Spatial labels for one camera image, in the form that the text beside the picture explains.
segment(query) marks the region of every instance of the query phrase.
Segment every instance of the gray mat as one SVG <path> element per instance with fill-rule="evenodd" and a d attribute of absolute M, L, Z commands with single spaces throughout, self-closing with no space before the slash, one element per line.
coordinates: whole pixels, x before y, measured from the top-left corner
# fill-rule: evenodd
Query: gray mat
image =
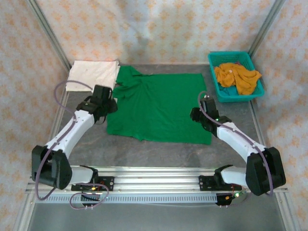
<path fill-rule="evenodd" d="M 206 65 L 134 65 L 145 74 L 202 73 L 207 91 L 216 100 L 221 116 L 229 117 L 244 133 L 257 141 L 257 133 L 248 103 L 219 103 L 216 97 L 209 66 Z M 88 96 L 85 92 L 70 92 L 69 108 Z M 69 121 L 66 113 L 61 128 Z M 212 144 L 161 143 L 139 141 L 135 138 L 108 135 L 106 122 L 94 125 L 80 139 L 69 157 L 72 165 L 121 167 L 208 167 L 232 164 L 244 167 L 243 159 L 226 143 L 213 137 Z"/>

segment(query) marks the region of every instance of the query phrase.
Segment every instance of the green t-shirt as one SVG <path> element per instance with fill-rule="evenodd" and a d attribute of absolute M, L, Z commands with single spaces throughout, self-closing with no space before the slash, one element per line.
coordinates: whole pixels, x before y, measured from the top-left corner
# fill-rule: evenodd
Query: green t-shirt
<path fill-rule="evenodd" d="M 211 144 L 211 133 L 193 122 L 199 92 L 206 90 L 201 74 L 143 75 L 120 67 L 113 91 L 118 110 L 107 116 L 107 133 L 139 140 Z"/>

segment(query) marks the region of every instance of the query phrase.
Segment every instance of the clothing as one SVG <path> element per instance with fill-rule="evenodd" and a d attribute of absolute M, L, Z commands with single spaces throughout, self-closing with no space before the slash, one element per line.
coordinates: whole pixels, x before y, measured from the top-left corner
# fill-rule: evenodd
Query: clothing
<path fill-rule="evenodd" d="M 99 62 L 76 60 L 69 72 L 68 80 L 77 80 L 92 88 L 97 84 L 113 89 L 119 69 L 118 61 Z M 89 89 L 83 85 L 68 82 L 66 84 L 66 91 L 89 91 Z"/>
<path fill-rule="evenodd" d="M 218 84 L 219 92 L 223 96 L 229 96 L 229 95 L 239 95 L 237 93 L 236 86 L 231 86 L 228 88 L 222 87 L 220 84 Z"/>
<path fill-rule="evenodd" d="M 193 122 L 199 92 L 206 89 L 201 74 L 143 75 L 121 66 L 113 91 L 118 110 L 107 116 L 107 133 L 139 140 L 211 143 L 211 133 Z"/>
<path fill-rule="evenodd" d="M 258 71 L 249 71 L 244 66 L 233 63 L 221 64 L 215 67 L 217 82 L 222 87 L 236 86 L 239 95 L 251 95 L 258 79 L 262 76 Z"/>

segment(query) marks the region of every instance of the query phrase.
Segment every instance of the blue cloth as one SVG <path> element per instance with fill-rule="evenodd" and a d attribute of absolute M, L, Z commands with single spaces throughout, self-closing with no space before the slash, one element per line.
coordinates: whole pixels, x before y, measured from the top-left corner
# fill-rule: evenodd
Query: blue cloth
<path fill-rule="evenodd" d="M 222 96 L 239 95 L 237 93 L 236 86 L 231 86 L 229 88 L 224 88 L 224 87 L 221 86 L 220 83 L 218 83 L 218 87 L 219 87 L 220 94 Z"/>

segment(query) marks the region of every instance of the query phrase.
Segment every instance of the cable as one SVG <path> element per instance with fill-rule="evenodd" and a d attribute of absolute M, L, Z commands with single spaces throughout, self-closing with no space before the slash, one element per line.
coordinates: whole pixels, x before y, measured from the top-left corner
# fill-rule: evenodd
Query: cable
<path fill-rule="evenodd" d="M 262 158 L 262 160 L 263 160 L 264 166 L 265 166 L 266 173 L 267 173 L 268 178 L 269 178 L 269 184 L 270 184 L 270 185 L 269 185 L 269 189 L 270 189 L 269 195 L 270 195 L 270 196 L 273 196 L 273 193 L 274 193 L 274 191 L 273 191 L 273 190 L 274 190 L 273 180 L 272 180 L 272 178 L 271 178 L 271 175 L 270 175 L 270 168 L 269 168 L 269 165 L 268 165 L 268 163 L 267 163 L 267 161 L 266 161 L 266 158 L 265 158 L 264 154 L 261 152 L 261 150 L 259 149 L 259 147 L 255 146 L 254 143 L 251 142 L 251 140 L 250 140 L 247 136 L 245 136 L 245 135 L 242 134 L 241 132 L 239 132 L 239 131 L 237 131 L 237 130 L 233 130 L 233 128 L 230 128 L 230 127 L 228 127 L 228 126 L 226 126 L 226 125 L 224 125 L 224 124 L 222 124 L 222 123 L 219 123 L 218 121 L 214 120 L 213 118 L 211 118 L 211 117 L 204 111 L 204 109 L 203 109 L 203 107 L 202 107 L 202 105 L 201 105 L 201 103 L 200 103 L 201 95 L 202 95 L 202 94 L 205 94 L 206 97 L 207 97 L 208 95 L 206 94 L 206 91 L 202 91 L 202 92 L 200 92 L 199 95 L 198 95 L 198 105 L 199 105 L 199 108 L 200 108 L 201 112 L 205 115 L 205 117 L 208 118 L 208 119 L 209 119 L 210 121 L 212 121 L 213 123 L 215 123 L 215 124 L 217 124 L 217 125 L 219 125 L 219 126 L 221 126 L 221 127 L 223 127 L 223 128 L 226 128 L 226 129 L 228 129 L 228 130 L 230 130 L 230 131 L 232 131 L 232 132 L 235 132 L 236 134 L 240 135 L 240 136 L 241 136 L 242 138 L 244 138 L 254 149 L 256 149 L 256 151 L 260 154 L 260 156 L 261 156 L 261 158 Z"/>
<path fill-rule="evenodd" d="M 107 190 L 107 194 L 106 194 L 106 196 L 100 201 L 100 202 L 98 202 L 97 204 L 95 204 L 95 205 L 91 205 L 91 208 L 93 209 L 93 208 L 95 208 L 96 206 L 98 206 L 98 205 L 100 205 L 101 203 L 103 203 L 106 199 L 107 199 L 107 197 L 108 197 L 108 195 L 109 195 L 109 189 L 107 188 L 107 186 L 105 186 L 105 185 L 103 185 L 103 184 L 98 184 L 98 183 L 78 183 L 78 184 L 80 184 L 80 185 L 92 185 L 92 186 L 100 186 L 100 187 L 103 187 L 103 188 L 105 188 L 106 190 Z M 72 204 L 72 200 L 73 200 L 73 198 L 74 198 L 74 196 L 76 196 L 76 195 L 83 195 L 83 196 L 89 196 L 89 195 L 91 195 L 91 194 L 87 194 L 87 193 L 83 193 L 83 192 L 77 192 L 77 193 L 75 193 L 75 194 L 73 194 L 72 196 L 71 196 L 71 198 L 69 199 L 69 204 L 70 204 L 70 206 L 71 206 L 71 208 L 72 209 L 75 209 L 75 210 L 82 210 L 82 209 L 87 209 L 88 207 L 86 206 L 86 207 L 81 207 L 81 208 L 78 208 L 78 207 L 75 207 L 75 206 L 73 206 L 73 204 Z"/>
<path fill-rule="evenodd" d="M 82 83 L 82 82 L 79 82 L 79 81 L 75 81 L 75 80 L 65 80 L 65 81 L 62 81 L 62 82 L 60 82 L 60 83 L 58 83 L 57 85 L 56 85 L 56 87 L 54 88 L 54 90 L 53 90 L 53 96 L 54 96 L 54 99 L 55 99 L 55 101 L 57 102 L 57 104 L 59 104 L 59 106 L 60 107 L 62 107 L 62 108 L 64 108 L 64 110 L 66 110 L 66 111 L 68 111 L 70 114 L 72 114 L 72 116 L 73 116 L 73 122 L 72 122 L 72 124 L 71 124 L 71 126 L 63 133 L 63 135 L 61 136 L 61 137 L 59 137 L 59 139 L 57 139 L 57 141 L 48 149 L 48 151 L 46 152 L 46 154 L 44 155 L 44 157 L 43 157 L 43 159 L 42 159 L 42 161 L 41 161 L 41 163 L 40 163 L 40 165 L 39 165 L 39 167 L 38 167 L 38 171 L 37 171 L 37 174 L 36 174 L 36 176 L 35 176 L 35 194 L 36 194 L 36 196 L 37 196 L 37 199 L 38 200 L 40 200 L 40 201 L 44 201 L 44 200 L 46 200 L 51 194 L 52 194 L 52 192 L 56 189 L 56 188 L 53 188 L 53 189 L 51 189 L 51 191 L 46 195 L 46 196 L 44 196 L 44 197 L 39 197 L 39 177 L 40 177 L 40 174 L 41 174 L 41 172 L 42 172 L 42 168 L 43 168 L 43 166 L 44 166 L 44 164 L 45 164 L 45 162 L 46 162 L 46 160 L 47 160 L 47 158 L 48 158 L 48 156 L 49 156 L 49 154 L 51 153 L 51 151 L 55 148 L 55 146 L 73 129 L 73 127 L 74 127 L 74 125 L 75 125 L 75 123 L 76 123 L 76 120 L 77 120 L 77 118 L 76 118 L 76 115 L 75 115 L 75 113 L 71 110 L 71 109 L 69 109 L 69 108 L 67 108 L 67 107 L 65 107 L 64 105 L 62 105 L 60 102 L 59 102 L 59 100 L 57 99 L 57 90 L 58 90 L 58 88 L 62 85 L 62 84 L 64 84 L 64 83 L 68 83 L 68 82 L 74 82 L 74 83 L 78 83 L 78 84 L 81 84 L 81 85 L 83 85 L 83 86 L 86 86 L 87 88 L 89 88 L 89 89 L 91 89 L 92 90 L 92 87 L 90 87 L 90 86 L 88 86 L 87 84 L 85 84 L 85 83 Z"/>

